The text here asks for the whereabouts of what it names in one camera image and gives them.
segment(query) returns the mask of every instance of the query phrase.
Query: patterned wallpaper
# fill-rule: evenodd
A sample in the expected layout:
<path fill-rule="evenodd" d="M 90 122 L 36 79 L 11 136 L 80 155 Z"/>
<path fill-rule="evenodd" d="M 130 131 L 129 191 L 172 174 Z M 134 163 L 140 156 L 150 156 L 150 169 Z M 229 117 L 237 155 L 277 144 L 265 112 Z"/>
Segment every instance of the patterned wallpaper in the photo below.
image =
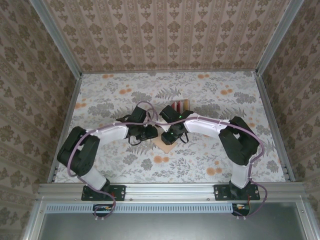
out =
<path fill-rule="evenodd" d="M 0 239 L 19 239 L 47 181 L 75 79 L 27 0 L 0 1 Z"/>
<path fill-rule="evenodd" d="M 289 0 L 45 0 L 83 72 L 254 69 Z"/>
<path fill-rule="evenodd" d="M 320 218 L 320 1 L 305 0 L 263 73 L 297 181 Z"/>

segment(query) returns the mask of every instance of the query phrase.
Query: purple cable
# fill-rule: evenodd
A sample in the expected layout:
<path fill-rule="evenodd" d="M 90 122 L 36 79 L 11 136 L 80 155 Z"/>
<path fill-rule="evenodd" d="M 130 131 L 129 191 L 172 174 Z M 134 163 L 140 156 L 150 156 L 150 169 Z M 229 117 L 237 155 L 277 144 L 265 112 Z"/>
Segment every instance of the purple cable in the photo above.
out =
<path fill-rule="evenodd" d="M 78 149 L 78 147 L 80 146 L 80 144 L 81 144 L 81 143 L 83 142 L 83 140 L 84 140 L 88 135 L 90 135 L 90 134 L 93 134 L 93 133 L 96 133 L 96 132 L 99 132 L 99 131 L 108 129 L 108 128 L 112 127 L 112 126 L 146 125 L 146 124 L 148 124 L 148 123 L 154 123 L 154 124 L 156 124 L 156 125 L 158 125 L 158 126 L 169 126 L 169 125 L 173 125 L 173 124 L 183 123 L 183 122 L 189 121 L 189 120 L 204 120 L 204 121 L 212 122 L 212 123 L 215 123 L 215 124 L 222 124 L 222 125 L 226 125 L 226 126 L 232 127 L 232 128 L 234 128 L 234 129 L 238 129 L 238 130 L 240 130 L 240 131 L 242 131 L 242 132 L 244 132 L 244 133 L 246 133 L 246 134 L 249 134 L 250 136 L 252 136 L 254 139 L 256 139 L 256 140 L 259 142 L 259 144 L 260 144 L 260 146 L 261 146 L 261 152 L 260 152 L 256 157 L 254 157 L 254 158 L 250 161 L 250 166 L 249 166 L 249 170 L 248 170 L 248 178 L 249 178 L 249 181 L 250 181 L 250 182 L 252 182 L 253 184 L 256 184 L 257 186 L 259 186 L 259 187 L 261 187 L 261 188 L 264 189 L 264 191 L 265 191 L 265 196 L 264 196 L 264 199 L 263 199 L 261 205 L 259 206 L 259 208 L 258 208 L 255 212 L 253 212 L 252 214 L 249 214 L 249 215 L 246 216 L 246 217 L 249 217 L 249 216 L 252 216 L 252 215 L 256 214 L 256 213 L 262 208 L 262 206 L 265 204 L 265 202 L 266 202 L 266 200 L 267 200 L 267 196 L 268 196 L 267 189 L 266 189 L 264 186 L 262 186 L 261 184 L 254 182 L 254 181 L 250 178 L 250 175 L 251 175 L 251 171 L 252 171 L 252 167 L 253 167 L 254 161 L 256 161 L 257 159 L 259 159 L 259 158 L 265 153 L 265 146 L 264 146 L 264 144 L 262 143 L 262 141 L 261 141 L 254 133 L 252 133 L 251 131 L 249 131 L 249 130 L 247 130 L 247 129 L 244 129 L 244 128 L 242 128 L 242 127 L 233 125 L 233 124 L 231 124 L 231 123 L 227 123 L 227 122 L 223 122 L 223 121 L 215 120 L 215 119 L 210 119 L 210 118 L 206 118 L 206 117 L 202 117 L 202 116 L 199 116 L 199 117 L 188 117 L 188 118 L 181 119 L 181 120 L 174 121 L 174 122 L 170 122 L 170 123 L 159 123 L 159 122 L 155 122 L 155 121 L 153 121 L 154 116 L 156 116 L 156 119 L 158 120 L 158 114 L 157 114 L 157 112 L 156 112 L 156 110 L 155 110 L 155 107 L 154 107 L 151 103 L 149 103 L 149 102 L 147 102 L 147 101 L 140 101 L 140 102 L 138 102 L 138 104 L 137 104 L 136 106 L 138 106 L 138 105 L 141 104 L 141 103 L 146 103 L 146 104 L 150 105 L 150 106 L 151 106 L 151 109 L 152 109 L 152 117 L 150 118 L 150 117 L 148 116 L 148 114 L 146 115 L 146 117 L 147 117 L 147 119 L 148 119 L 147 122 L 142 122 L 142 123 L 136 123 L 136 122 L 117 122 L 117 123 L 108 124 L 108 125 L 99 127 L 99 128 L 97 128 L 97 129 L 94 129 L 94 130 L 90 130 L 90 131 L 88 131 L 87 133 L 85 133 L 85 134 L 79 139 L 79 141 L 76 143 L 76 145 L 74 146 L 74 148 L 73 148 L 73 150 L 72 150 L 72 152 L 71 152 L 71 155 L 70 155 L 69 160 L 68 160 L 68 163 L 67 163 L 67 173 L 68 173 L 68 175 L 71 176 L 71 177 L 75 177 L 75 176 L 76 176 L 76 174 L 72 174 L 72 173 L 71 173 L 71 169 L 70 169 L 70 167 L 71 167 L 71 162 L 72 162 L 72 159 L 74 158 L 75 153 L 76 153 L 76 150 Z M 109 193 L 107 193 L 107 192 L 100 191 L 100 190 L 98 190 L 98 189 L 93 188 L 93 187 L 90 186 L 88 183 L 86 183 L 83 179 L 81 179 L 81 178 L 79 178 L 79 179 L 80 179 L 81 181 L 83 181 L 85 184 L 87 184 L 92 190 L 96 191 L 97 193 L 106 194 L 106 195 L 109 196 L 109 197 L 111 196 L 111 195 L 110 195 Z M 107 216 L 110 216 L 111 213 L 113 212 L 114 208 L 116 207 L 116 200 L 115 200 L 114 198 L 113 198 L 112 200 L 113 200 L 113 205 L 114 205 L 114 207 L 112 208 L 112 210 L 110 211 L 110 213 L 109 213 Z"/>

